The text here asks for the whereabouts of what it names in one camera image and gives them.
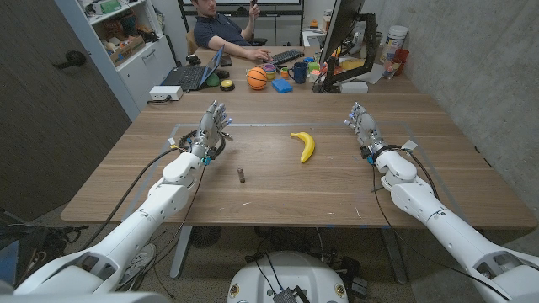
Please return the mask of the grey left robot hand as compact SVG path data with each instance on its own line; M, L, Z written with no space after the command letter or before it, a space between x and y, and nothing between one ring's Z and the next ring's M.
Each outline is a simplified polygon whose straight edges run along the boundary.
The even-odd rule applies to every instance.
M223 131L231 123L225 104L214 100L200 120L191 152L199 158L215 160L224 151L226 141L233 141L232 135Z

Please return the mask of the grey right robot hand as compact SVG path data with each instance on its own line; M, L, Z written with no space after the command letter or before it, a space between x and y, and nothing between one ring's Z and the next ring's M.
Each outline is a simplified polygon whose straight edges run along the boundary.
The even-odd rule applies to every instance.
M355 103L344 123L356 134L364 158L374 156L387 145L377 123L362 105Z

